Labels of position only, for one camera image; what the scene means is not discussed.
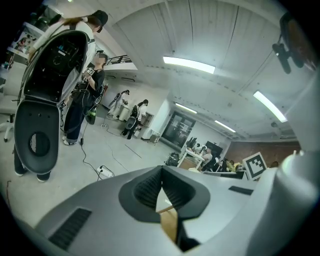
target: power strip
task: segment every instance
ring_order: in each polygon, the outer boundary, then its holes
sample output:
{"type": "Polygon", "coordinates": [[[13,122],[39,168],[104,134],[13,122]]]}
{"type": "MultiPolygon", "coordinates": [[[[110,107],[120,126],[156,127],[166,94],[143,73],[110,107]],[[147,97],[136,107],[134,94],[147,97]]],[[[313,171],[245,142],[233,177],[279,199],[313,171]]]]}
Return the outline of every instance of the power strip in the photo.
{"type": "Polygon", "coordinates": [[[103,175],[106,178],[112,178],[114,175],[112,174],[111,171],[105,169],[104,167],[100,166],[96,169],[96,171],[98,172],[98,174],[101,176],[103,175]]]}

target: trash bin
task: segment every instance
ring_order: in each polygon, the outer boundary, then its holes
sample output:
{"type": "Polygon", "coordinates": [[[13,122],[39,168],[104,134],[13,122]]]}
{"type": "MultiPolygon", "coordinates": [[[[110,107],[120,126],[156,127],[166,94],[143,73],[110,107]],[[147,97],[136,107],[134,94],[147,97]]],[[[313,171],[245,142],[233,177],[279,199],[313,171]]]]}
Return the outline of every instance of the trash bin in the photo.
{"type": "Polygon", "coordinates": [[[129,113],[129,107],[126,105],[122,105],[120,108],[119,120],[120,121],[125,120],[128,113],[129,113]]]}

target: shoe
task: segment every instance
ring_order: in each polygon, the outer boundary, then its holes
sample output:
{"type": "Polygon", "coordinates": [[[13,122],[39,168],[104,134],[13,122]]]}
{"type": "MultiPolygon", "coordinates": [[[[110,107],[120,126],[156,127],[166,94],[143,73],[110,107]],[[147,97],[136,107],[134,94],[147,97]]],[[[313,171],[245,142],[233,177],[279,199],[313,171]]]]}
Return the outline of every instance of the shoe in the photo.
{"type": "Polygon", "coordinates": [[[37,174],[36,178],[38,182],[46,182],[50,178],[50,172],[42,175],[37,174]]]}
{"type": "Polygon", "coordinates": [[[76,143],[70,143],[70,142],[64,140],[64,141],[63,141],[63,144],[64,144],[64,145],[67,145],[67,146],[71,146],[71,145],[74,145],[74,144],[76,144],[76,143]]]}
{"type": "Polygon", "coordinates": [[[22,175],[24,175],[24,173],[17,173],[17,172],[14,172],[15,173],[15,175],[17,175],[18,177],[21,177],[22,175]]]}

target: railing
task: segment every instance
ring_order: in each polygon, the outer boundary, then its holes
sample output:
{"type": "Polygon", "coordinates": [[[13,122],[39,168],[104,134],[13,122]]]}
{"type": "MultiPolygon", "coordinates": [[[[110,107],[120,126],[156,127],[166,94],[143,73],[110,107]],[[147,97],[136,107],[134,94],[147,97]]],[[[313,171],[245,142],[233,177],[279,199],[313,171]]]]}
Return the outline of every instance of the railing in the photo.
{"type": "Polygon", "coordinates": [[[120,63],[132,63],[132,61],[128,57],[128,55],[122,55],[122,56],[118,56],[118,57],[109,58],[106,61],[105,65],[107,66],[107,65],[120,64],[120,63]]]}

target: ceiling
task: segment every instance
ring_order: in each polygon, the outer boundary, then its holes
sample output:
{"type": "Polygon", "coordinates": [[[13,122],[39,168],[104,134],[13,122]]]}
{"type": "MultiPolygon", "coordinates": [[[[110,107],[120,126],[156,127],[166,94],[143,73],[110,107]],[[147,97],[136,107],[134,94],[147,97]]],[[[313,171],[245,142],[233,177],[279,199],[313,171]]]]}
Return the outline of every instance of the ceiling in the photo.
{"type": "MultiPolygon", "coordinates": [[[[73,2],[88,5],[85,0],[73,2]]],[[[293,63],[292,73],[285,74],[272,52],[284,13],[272,1],[93,0],[90,8],[109,14],[106,32],[138,68],[137,74],[117,70],[116,76],[137,75],[139,82],[169,88],[172,102],[197,111],[194,118],[234,140],[294,138],[288,122],[279,122],[253,97],[260,90],[286,113],[312,76],[293,63]],[[209,74],[169,65],[163,56],[216,69],[209,74]]]]}

